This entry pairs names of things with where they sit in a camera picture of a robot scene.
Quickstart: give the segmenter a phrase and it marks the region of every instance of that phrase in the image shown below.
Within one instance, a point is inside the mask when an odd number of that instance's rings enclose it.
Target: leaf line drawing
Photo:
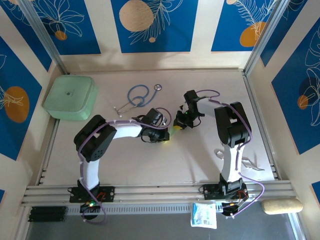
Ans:
[[[236,0],[233,4],[238,7],[238,12],[245,19],[247,25],[254,29],[254,38],[257,40],[265,26],[264,21],[274,9],[278,0],[264,0],[262,7],[258,8],[256,0]]]
[[[142,30],[131,30],[129,39],[132,39],[132,41],[130,45],[133,45],[140,40],[143,42],[149,40],[150,43],[154,43],[157,37],[166,30],[166,26],[170,26],[171,19],[169,13],[178,9],[184,0],[179,0],[177,5],[174,6],[176,1],[177,0],[130,0],[124,4],[119,14],[120,20],[122,20],[121,23],[127,30],[130,31],[130,28],[126,27],[127,20],[125,18],[122,19],[122,12],[127,10],[131,11],[131,9],[134,9],[135,6],[137,6],[136,13],[145,16],[144,19],[139,18],[131,21],[130,24],[145,24],[145,27]]]
[[[0,54],[0,70],[6,63],[6,55]],[[0,86],[0,110],[7,105],[17,104],[19,106],[23,106],[24,104],[21,102],[24,97],[13,97],[10,94],[6,93],[3,88]]]
[[[308,87],[298,99],[298,106],[305,110],[311,107],[311,126],[320,124],[320,26],[314,33],[305,56],[305,66],[308,67]]]
[[[291,11],[299,11],[306,0],[290,0],[288,6],[286,7],[282,17],[288,20],[289,12]]]
[[[9,0],[1,1],[16,19],[30,26],[18,5]],[[67,39],[67,33],[82,37],[78,24],[84,21],[85,16],[70,10],[69,0],[33,0],[31,3],[49,34],[61,41]]]

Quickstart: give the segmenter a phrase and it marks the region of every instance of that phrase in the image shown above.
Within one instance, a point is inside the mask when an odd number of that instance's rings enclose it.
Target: beige circle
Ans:
[[[150,38],[149,38],[149,42],[150,42],[150,43],[154,43],[155,41],[156,41],[156,39],[155,39],[154,37],[150,37]]]
[[[10,3],[18,5],[17,0],[8,0]]]
[[[122,6],[119,12],[120,22],[131,32],[146,30],[154,22],[151,8],[141,0],[130,0]]]
[[[226,0],[226,3],[229,5],[232,5],[232,4],[236,3],[236,1],[238,1],[238,0]]]

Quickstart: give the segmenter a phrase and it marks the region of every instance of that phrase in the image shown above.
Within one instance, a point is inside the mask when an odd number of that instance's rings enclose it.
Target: green plastic container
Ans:
[[[62,75],[44,102],[44,109],[55,119],[83,121],[94,107],[98,89],[91,77]]]

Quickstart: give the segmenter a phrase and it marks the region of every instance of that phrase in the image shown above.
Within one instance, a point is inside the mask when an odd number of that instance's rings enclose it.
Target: sponge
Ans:
[[[262,208],[266,214],[293,214],[303,209],[302,203],[296,198],[267,199],[262,201]]]

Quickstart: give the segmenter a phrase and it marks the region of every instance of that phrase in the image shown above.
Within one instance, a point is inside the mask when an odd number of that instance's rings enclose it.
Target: white tabletop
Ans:
[[[145,107],[137,107],[123,114],[122,119],[146,114],[150,108],[167,108],[173,117],[184,102],[189,90],[214,89],[221,93],[218,98],[224,103],[241,102],[252,128],[253,141],[248,144],[243,156],[256,162],[264,171],[255,171],[241,166],[243,175],[260,181],[273,180],[274,176],[258,129],[255,115],[240,71],[236,70],[170,70],[126,71],[84,74],[92,77],[98,86],[97,99],[86,121],[61,120],[49,159],[45,185],[75,185],[80,176],[79,159],[73,142],[75,135],[96,114],[107,121],[119,119],[113,109],[128,102],[128,90],[144,84],[150,89],[161,84],[154,100]],[[145,89],[132,91],[132,96],[144,95]],[[217,182],[223,160],[215,155],[222,149],[216,120],[203,117],[196,128],[178,131],[165,143],[144,143],[139,138],[115,139],[100,161],[101,184],[147,185]]]

